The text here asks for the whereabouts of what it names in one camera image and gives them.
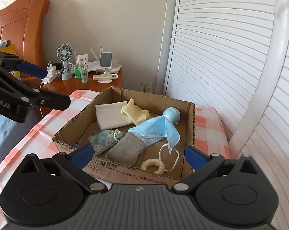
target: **remote control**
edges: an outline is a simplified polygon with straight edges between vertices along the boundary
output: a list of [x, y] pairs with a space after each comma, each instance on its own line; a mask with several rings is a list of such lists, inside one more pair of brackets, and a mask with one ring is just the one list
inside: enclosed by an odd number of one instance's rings
[[109, 74], [104, 73], [104, 74], [94, 75], [92, 78], [94, 80], [111, 80], [111, 79], [117, 79], [118, 75], [112, 74], [112, 73], [109, 73]]

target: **wall outlet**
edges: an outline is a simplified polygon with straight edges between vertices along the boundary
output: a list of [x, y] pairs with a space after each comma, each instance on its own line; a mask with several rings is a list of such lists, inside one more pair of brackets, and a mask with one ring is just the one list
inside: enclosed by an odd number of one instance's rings
[[141, 83], [141, 91], [146, 93], [152, 92], [152, 82]]

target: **floral wallpaper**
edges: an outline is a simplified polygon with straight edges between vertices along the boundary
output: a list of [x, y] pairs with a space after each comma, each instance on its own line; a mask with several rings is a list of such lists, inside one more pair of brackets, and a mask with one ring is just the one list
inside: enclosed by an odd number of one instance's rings
[[[0, 9], [15, 0], [0, 0]], [[139, 90], [156, 81], [166, 0], [50, 0], [42, 36], [44, 57], [59, 62], [56, 51], [72, 45], [77, 54], [113, 53], [122, 64], [126, 88]]]

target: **checkered tablecloth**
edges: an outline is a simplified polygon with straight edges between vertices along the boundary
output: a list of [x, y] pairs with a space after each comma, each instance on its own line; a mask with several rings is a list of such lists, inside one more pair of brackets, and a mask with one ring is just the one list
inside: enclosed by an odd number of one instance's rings
[[[52, 141], [56, 132], [75, 117], [99, 93], [77, 90], [70, 95], [71, 105], [65, 111], [51, 111], [12, 149], [0, 164], [0, 193], [20, 162], [29, 153], [39, 158], [51, 158], [58, 153]], [[228, 143], [221, 120], [214, 108], [196, 108], [196, 147], [211, 154], [220, 153], [230, 158]], [[0, 209], [0, 229], [7, 224]]]

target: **bottle of green liquid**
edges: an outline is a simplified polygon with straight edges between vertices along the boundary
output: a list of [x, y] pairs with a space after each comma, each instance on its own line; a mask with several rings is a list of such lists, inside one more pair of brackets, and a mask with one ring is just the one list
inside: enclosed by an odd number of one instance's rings
[[75, 78], [80, 79], [81, 78], [81, 70], [79, 68], [79, 62], [78, 61], [76, 62], [76, 65], [74, 68], [75, 68]]

